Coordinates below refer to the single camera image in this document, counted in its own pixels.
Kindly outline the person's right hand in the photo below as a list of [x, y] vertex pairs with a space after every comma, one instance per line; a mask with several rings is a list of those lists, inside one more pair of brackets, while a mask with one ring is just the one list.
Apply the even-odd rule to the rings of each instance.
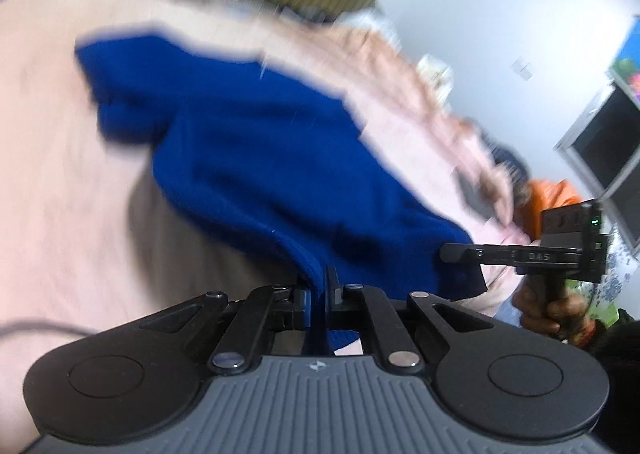
[[541, 279], [524, 278], [512, 297], [512, 306], [521, 312], [523, 328], [550, 338], [560, 338], [578, 348], [585, 347], [597, 330], [588, 314], [588, 302], [576, 292], [549, 302], [541, 292]]

